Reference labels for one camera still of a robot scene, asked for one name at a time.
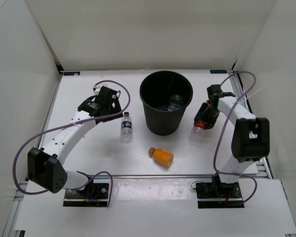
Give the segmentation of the red label water bottle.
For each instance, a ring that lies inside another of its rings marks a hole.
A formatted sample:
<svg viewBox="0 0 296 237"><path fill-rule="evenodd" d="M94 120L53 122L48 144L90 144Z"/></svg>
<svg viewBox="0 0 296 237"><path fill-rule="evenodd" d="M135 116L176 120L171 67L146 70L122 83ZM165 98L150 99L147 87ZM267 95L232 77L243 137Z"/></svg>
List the red label water bottle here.
<svg viewBox="0 0 296 237"><path fill-rule="evenodd" d="M204 131L205 131L205 123L203 120L200 120L196 124L193 124L193 128L190 135L191 140L193 142L200 142L204 135Z"/></svg>

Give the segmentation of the clear Pepsi bottle black cap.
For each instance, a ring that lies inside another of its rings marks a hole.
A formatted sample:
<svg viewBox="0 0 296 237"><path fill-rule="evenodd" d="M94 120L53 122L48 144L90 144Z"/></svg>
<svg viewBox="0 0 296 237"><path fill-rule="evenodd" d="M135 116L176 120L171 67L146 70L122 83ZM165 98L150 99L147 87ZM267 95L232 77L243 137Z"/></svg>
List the clear Pepsi bottle black cap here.
<svg viewBox="0 0 296 237"><path fill-rule="evenodd" d="M121 118L120 137L123 142L132 141L132 119L129 112L125 112Z"/></svg>

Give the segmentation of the clear unlabelled plastic bottle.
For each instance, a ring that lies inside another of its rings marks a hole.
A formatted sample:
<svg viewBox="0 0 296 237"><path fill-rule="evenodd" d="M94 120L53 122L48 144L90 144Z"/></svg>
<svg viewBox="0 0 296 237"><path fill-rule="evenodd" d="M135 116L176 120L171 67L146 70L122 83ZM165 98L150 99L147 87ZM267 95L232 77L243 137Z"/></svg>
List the clear unlabelled plastic bottle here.
<svg viewBox="0 0 296 237"><path fill-rule="evenodd" d="M173 94L169 97L168 111L174 112L182 108L185 104L185 98L182 95Z"/></svg>

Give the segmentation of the clear bottle blue orange label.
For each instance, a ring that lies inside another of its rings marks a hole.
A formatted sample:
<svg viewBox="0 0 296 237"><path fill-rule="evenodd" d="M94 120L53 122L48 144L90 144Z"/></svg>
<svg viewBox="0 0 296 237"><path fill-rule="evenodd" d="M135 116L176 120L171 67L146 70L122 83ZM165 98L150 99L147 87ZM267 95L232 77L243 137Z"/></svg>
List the clear bottle blue orange label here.
<svg viewBox="0 0 296 237"><path fill-rule="evenodd" d="M158 106L155 109L158 111L161 111L161 112L169 112L170 111L168 105Z"/></svg>

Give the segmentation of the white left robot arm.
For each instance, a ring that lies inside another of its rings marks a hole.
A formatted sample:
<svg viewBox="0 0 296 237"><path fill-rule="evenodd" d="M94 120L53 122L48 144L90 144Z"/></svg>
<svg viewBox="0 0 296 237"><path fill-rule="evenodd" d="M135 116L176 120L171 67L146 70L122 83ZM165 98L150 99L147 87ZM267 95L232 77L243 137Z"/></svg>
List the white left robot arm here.
<svg viewBox="0 0 296 237"><path fill-rule="evenodd" d="M63 164L72 149L96 124L122 116L119 91L105 85L94 91L93 96L78 106L67 127L40 149L31 148L28 152L28 178L54 194L62 189L76 189L83 198L93 194L94 186L88 178L66 171Z"/></svg>

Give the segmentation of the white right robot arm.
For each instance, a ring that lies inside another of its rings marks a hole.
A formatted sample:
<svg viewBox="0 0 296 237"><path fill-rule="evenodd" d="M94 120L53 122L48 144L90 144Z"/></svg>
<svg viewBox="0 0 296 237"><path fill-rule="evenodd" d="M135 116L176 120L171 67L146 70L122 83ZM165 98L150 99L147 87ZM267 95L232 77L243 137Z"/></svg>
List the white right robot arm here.
<svg viewBox="0 0 296 237"><path fill-rule="evenodd" d="M239 177L253 162L269 154L269 120L258 118L237 102L231 92L223 92L219 84L207 88L208 100L202 104L194 117L192 132L201 135L214 127L219 114L226 122L234 125L231 140L232 155L226 164L216 170L218 181L213 181L212 193L222 198L229 184L238 182Z"/></svg>

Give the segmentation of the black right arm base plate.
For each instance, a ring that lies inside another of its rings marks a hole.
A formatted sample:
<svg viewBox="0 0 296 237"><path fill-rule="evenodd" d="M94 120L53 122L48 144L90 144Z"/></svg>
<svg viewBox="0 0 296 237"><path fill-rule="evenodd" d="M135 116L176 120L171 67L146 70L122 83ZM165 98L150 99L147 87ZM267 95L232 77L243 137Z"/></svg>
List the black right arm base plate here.
<svg viewBox="0 0 296 237"><path fill-rule="evenodd" d="M239 183L222 183L218 176L210 182L194 181L190 188L196 191L198 209L244 208Z"/></svg>

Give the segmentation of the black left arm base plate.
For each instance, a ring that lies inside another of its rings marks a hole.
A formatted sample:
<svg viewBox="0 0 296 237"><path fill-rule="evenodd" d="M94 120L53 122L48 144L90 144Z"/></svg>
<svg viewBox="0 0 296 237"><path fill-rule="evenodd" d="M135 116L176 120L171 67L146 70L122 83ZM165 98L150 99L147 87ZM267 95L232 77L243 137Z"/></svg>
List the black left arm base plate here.
<svg viewBox="0 0 296 237"><path fill-rule="evenodd" d="M108 207L111 194L109 177L94 179L82 191L65 190L64 207Z"/></svg>

